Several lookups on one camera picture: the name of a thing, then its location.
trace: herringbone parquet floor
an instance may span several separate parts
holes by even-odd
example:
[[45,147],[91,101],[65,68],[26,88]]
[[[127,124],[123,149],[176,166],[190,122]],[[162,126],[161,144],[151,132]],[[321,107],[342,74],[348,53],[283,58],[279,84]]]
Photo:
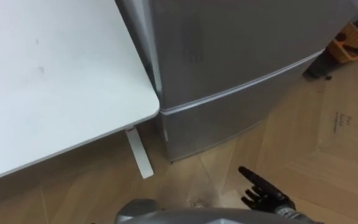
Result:
[[358,224],[358,62],[300,81],[258,126],[170,164],[153,122],[139,131],[155,175],[143,180],[123,133],[0,179],[0,223],[105,224],[132,198],[162,207],[238,207],[247,166],[328,224]]

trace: mini fridge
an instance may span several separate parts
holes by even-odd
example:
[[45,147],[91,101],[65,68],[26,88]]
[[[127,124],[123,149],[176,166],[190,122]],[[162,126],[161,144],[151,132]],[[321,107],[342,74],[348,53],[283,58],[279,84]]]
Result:
[[356,0],[117,0],[160,98],[168,159],[259,123]]

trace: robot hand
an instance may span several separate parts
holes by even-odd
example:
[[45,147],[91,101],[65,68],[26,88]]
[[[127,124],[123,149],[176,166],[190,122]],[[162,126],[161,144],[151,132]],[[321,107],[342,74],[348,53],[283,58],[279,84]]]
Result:
[[241,198],[250,209],[269,213],[277,213],[280,208],[296,210],[293,201],[267,180],[243,166],[239,172],[254,185],[252,191],[246,190],[248,198]]

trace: white table leg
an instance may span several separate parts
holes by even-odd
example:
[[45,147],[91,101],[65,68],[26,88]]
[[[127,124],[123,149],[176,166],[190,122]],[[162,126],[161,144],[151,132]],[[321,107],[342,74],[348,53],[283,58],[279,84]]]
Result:
[[153,176],[153,168],[150,165],[149,158],[147,157],[146,151],[144,150],[136,127],[126,129],[125,132],[127,134],[129,144],[131,145],[132,152],[134,153],[136,164],[143,179]]

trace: silver appliance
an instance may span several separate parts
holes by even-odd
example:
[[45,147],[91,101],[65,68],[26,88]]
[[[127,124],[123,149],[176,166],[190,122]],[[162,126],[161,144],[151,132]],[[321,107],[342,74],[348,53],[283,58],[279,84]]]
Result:
[[117,0],[160,98],[171,161],[260,122],[358,0]]

